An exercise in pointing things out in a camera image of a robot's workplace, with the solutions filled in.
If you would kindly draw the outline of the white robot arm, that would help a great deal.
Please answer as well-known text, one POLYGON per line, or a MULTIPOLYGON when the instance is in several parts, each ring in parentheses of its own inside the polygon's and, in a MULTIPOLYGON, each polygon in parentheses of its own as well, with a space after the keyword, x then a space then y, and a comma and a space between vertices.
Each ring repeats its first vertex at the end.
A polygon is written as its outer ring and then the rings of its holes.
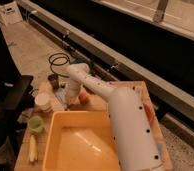
POLYGON ((87 87, 108 103, 121 171, 165 171, 140 96, 130 87, 116 87, 89 71, 85 63, 67 67, 66 103, 72 104, 81 86, 87 87))

